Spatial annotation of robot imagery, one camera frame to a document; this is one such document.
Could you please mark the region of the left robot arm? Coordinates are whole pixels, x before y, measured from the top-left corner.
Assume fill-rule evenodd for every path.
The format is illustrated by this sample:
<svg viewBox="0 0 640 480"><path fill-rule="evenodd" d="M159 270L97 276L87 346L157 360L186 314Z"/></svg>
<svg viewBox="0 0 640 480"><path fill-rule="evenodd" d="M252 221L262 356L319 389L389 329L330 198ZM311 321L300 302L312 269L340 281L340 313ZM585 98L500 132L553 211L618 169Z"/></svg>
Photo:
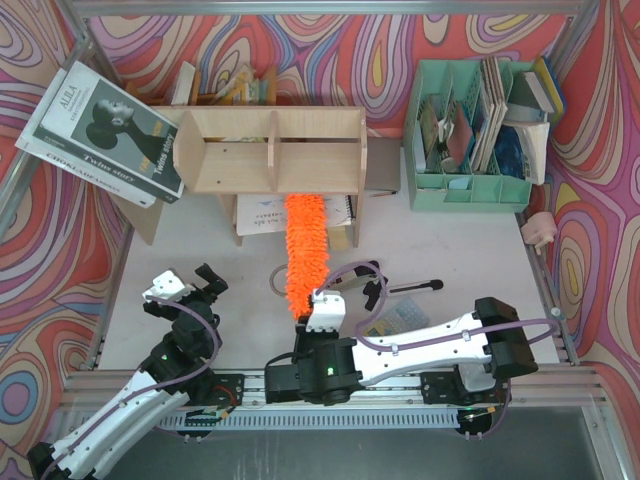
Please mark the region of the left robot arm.
<svg viewBox="0 0 640 480"><path fill-rule="evenodd" d="M198 287L169 269L143 293L145 313L170 322L125 386L97 413L66 437L40 442L27 455L36 479L102 479L131 446L160 419L187 404L202 405L212 395L211 365L222 340L220 317L211 306L228 284L204 263Z"/></svg>

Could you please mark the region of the gold grey calculator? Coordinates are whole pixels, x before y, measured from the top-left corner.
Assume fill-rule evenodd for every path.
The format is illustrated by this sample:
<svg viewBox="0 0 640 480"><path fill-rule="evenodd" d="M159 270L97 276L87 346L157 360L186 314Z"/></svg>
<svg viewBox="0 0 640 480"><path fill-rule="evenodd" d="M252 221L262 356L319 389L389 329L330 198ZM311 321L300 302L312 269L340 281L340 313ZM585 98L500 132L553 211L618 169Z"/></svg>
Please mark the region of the gold grey calculator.
<svg viewBox="0 0 640 480"><path fill-rule="evenodd" d="M365 330L370 337L389 336L423 329L429 326L429 317L411 297L404 297L386 309Z"/></svg>

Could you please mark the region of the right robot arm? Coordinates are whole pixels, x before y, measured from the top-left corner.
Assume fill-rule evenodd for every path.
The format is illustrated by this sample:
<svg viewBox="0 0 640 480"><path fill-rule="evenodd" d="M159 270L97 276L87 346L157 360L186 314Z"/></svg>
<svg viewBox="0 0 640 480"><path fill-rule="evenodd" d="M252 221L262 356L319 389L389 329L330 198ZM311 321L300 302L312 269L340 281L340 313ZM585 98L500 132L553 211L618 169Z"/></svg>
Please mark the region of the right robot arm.
<svg viewBox="0 0 640 480"><path fill-rule="evenodd" d="M494 297L447 323L401 334L296 340L296 349L267 362L268 404L305 401L333 406L401 374L455 367L469 393L538 370L514 307Z"/></svg>

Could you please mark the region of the clear tape roll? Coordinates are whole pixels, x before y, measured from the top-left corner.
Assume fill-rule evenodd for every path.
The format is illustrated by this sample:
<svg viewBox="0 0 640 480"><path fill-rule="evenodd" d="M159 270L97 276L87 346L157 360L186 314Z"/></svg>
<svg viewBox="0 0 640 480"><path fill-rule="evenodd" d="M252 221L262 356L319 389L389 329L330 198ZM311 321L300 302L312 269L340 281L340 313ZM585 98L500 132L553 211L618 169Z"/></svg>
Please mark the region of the clear tape roll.
<svg viewBox="0 0 640 480"><path fill-rule="evenodd" d="M276 267L269 277L269 286L274 294L279 297L286 296L286 264Z"/></svg>

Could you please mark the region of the orange microfiber duster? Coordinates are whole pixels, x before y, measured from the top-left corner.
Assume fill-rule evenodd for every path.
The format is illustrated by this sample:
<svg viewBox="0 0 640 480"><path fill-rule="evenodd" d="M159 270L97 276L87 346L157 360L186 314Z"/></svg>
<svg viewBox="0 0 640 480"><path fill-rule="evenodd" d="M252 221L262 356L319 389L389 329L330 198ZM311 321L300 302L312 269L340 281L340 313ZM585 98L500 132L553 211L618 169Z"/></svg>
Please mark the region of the orange microfiber duster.
<svg viewBox="0 0 640 480"><path fill-rule="evenodd" d="M325 203L321 195L290 194L285 199L286 298L295 321L311 314L309 297L329 274Z"/></svg>

